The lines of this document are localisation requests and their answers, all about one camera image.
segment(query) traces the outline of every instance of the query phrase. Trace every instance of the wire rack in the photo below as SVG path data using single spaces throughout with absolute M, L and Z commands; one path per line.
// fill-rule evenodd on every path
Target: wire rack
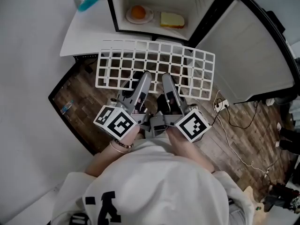
M 135 72 L 152 75 L 150 93 L 163 93 L 162 75 L 170 73 L 181 97 L 210 100 L 215 54 L 195 48 L 144 40 L 102 40 L 97 88 L 133 90 Z

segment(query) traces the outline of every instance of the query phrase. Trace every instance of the wall outlet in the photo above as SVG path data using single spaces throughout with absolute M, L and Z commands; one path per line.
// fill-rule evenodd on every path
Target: wall outlet
M 225 105 L 227 107 L 229 107 L 229 103 L 228 103 L 227 99 L 224 100 L 223 102 L 219 103 L 218 105 L 215 105 L 216 112 L 218 113 L 219 111 L 225 109 Z

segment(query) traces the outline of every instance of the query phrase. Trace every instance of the plate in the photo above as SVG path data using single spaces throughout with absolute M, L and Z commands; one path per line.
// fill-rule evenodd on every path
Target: plate
M 126 12 L 126 18 L 128 21 L 130 21 L 131 23 L 135 23 L 135 24 L 143 24 L 143 23 L 148 23 L 150 22 L 152 19 L 153 19 L 153 16 L 154 16 L 154 13 L 153 11 L 148 8 L 148 7 L 145 7 L 145 6 L 142 6 L 145 11 L 146 11 L 146 15 L 143 19 L 136 19 L 136 18 L 133 18 L 131 16 L 131 9 L 132 7 Z

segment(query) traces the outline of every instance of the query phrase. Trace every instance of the beaded bracelet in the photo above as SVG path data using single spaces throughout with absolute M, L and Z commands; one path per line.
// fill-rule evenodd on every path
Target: beaded bracelet
M 120 141 L 118 141 L 117 139 L 114 139 L 114 141 L 119 145 L 119 146 L 121 146 L 121 147 L 123 147 L 123 148 L 132 148 L 133 147 L 133 144 L 131 144 L 131 145 L 125 145 L 125 144 L 123 144 L 123 143 L 121 143 Z

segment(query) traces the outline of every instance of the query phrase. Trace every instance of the slice of bread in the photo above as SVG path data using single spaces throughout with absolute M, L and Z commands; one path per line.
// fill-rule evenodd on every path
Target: slice of bread
M 184 18 L 175 13 L 162 12 L 160 15 L 160 26 L 169 28 L 183 28 Z

